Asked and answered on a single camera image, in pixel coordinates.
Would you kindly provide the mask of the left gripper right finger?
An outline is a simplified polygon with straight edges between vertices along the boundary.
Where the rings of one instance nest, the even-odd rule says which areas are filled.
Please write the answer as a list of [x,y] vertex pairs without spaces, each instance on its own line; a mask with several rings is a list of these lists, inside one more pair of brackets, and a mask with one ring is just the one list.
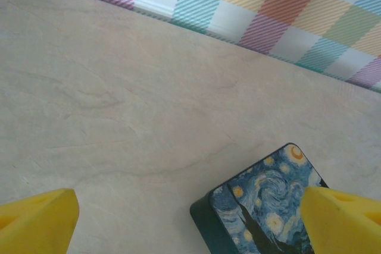
[[380,253],[380,201],[307,187],[301,218],[315,253]]

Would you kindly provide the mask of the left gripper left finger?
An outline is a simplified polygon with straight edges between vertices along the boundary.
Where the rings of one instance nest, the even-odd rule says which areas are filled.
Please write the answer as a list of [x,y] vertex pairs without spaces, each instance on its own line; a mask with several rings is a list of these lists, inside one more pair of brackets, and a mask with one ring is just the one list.
[[73,189],[1,205],[1,253],[66,253],[79,214]]

